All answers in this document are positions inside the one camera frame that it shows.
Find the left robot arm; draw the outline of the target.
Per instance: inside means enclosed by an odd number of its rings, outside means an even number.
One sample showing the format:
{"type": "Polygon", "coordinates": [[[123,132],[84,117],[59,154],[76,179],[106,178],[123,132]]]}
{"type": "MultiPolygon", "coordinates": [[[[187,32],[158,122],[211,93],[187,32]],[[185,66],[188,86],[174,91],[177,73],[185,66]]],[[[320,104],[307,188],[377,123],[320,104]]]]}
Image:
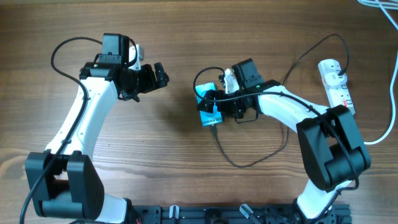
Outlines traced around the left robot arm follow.
{"type": "Polygon", "coordinates": [[[26,205],[45,218],[73,223],[141,223],[127,198],[109,195],[93,165],[93,151],[114,104],[139,100],[141,93],[165,87],[161,63],[143,62],[142,49],[128,36],[105,33],[102,51],[75,78],[78,92],[62,127],[43,152],[25,160],[29,183],[26,205]]]}

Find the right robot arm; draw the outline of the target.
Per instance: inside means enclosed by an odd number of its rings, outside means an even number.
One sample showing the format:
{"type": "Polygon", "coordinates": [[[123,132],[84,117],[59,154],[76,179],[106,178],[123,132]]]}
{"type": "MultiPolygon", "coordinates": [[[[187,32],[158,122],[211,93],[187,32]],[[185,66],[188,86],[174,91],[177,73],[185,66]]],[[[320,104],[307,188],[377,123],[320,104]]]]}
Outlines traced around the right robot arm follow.
{"type": "Polygon", "coordinates": [[[342,192],[359,187],[359,175],[370,168],[371,157],[347,107],[313,104],[276,80],[265,81],[250,58],[222,70],[218,78],[222,90],[212,82],[193,84],[198,111],[240,119],[252,108],[297,133],[308,175],[294,202],[303,223],[324,219],[342,192]]]}

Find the blue Galaxy smartphone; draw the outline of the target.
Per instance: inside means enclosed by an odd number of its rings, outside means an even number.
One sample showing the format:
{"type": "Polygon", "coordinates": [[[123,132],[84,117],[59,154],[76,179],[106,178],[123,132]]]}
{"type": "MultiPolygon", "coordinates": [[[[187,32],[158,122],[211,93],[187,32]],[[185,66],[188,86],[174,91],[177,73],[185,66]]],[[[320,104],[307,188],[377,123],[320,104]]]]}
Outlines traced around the blue Galaxy smartphone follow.
{"type": "MultiPolygon", "coordinates": [[[[205,93],[208,90],[216,90],[216,86],[213,82],[209,82],[197,85],[195,89],[200,96],[204,97],[205,93]]],[[[214,124],[221,123],[223,119],[221,113],[218,111],[218,107],[212,102],[208,102],[207,105],[210,105],[210,109],[212,109],[213,111],[212,112],[199,111],[202,126],[211,126],[214,124]]]]}

